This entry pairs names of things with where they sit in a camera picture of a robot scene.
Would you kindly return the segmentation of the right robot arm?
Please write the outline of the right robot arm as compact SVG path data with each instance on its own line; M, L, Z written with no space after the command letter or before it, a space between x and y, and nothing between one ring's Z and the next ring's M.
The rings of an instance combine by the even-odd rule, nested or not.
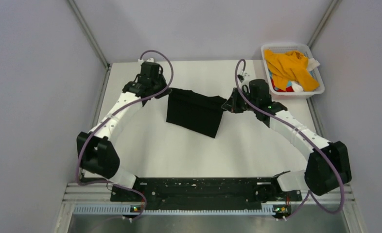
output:
M348 150L341 142L330 142L301 124L280 102L273 101L265 80L251 80L234 88L222 109L239 114L251 111L257 120L287 139L305 158L304 170L276 175L270 194L283 200L294 190L309 190L321 196L352 180Z

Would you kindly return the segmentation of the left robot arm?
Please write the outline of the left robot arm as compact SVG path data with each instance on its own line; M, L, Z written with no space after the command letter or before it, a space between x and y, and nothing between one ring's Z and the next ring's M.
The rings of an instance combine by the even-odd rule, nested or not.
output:
M123 167L114 145L131 118L148 100L169 93L162 66L152 61L142 62L139 74L123 87L105 117L89 132L78 134L79 167L99 175L106 182L123 186L122 194L128 200L138 199L141 188L135 184L137 177Z

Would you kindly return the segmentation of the black t shirt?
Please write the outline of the black t shirt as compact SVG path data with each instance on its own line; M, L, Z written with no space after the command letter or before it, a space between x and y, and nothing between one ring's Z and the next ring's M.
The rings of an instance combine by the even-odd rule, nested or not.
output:
M168 97L166 122L215 138L226 102L220 96L205 96L173 88Z

